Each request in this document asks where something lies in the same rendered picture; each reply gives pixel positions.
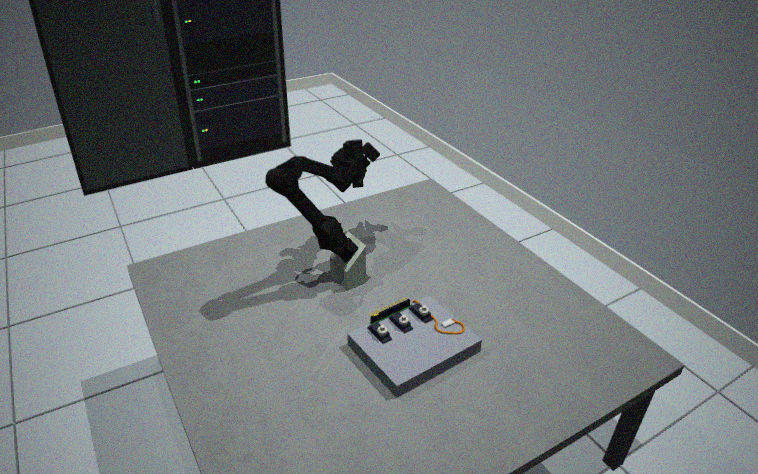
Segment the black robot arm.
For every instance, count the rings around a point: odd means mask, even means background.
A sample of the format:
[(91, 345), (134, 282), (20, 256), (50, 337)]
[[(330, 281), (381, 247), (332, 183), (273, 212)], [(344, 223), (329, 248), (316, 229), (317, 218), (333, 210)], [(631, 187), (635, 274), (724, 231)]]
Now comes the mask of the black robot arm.
[(333, 166), (305, 156), (292, 156), (288, 161), (270, 169), (265, 182), (271, 189), (286, 197), (310, 222), (320, 249), (332, 251), (347, 263), (358, 247), (346, 237), (340, 226), (342, 224), (333, 216), (323, 215), (298, 185), (298, 179), (304, 171), (324, 177), (334, 185), (352, 184), (353, 188), (363, 187), (365, 169), (360, 163), (364, 159), (362, 139), (345, 141), (343, 147), (331, 158), (330, 163)]

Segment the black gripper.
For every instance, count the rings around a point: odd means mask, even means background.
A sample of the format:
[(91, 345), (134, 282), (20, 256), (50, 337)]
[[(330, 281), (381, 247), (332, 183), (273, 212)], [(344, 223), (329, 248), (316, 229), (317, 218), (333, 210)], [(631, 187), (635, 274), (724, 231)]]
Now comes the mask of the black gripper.
[[(360, 163), (364, 166), (365, 173), (367, 172), (366, 167), (370, 164), (370, 161), (367, 159), (367, 157), (374, 162), (379, 156), (380, 152), (370, 143), (366, 142), (363, 145), (363, 153), (365, 154), (364, 159), (360, 161)], [(334, 185), (334, 184), (333, 184)], [(334, 185), (337, 189), (339, 189), (341, 192), (345, 192), (351, 185)]]

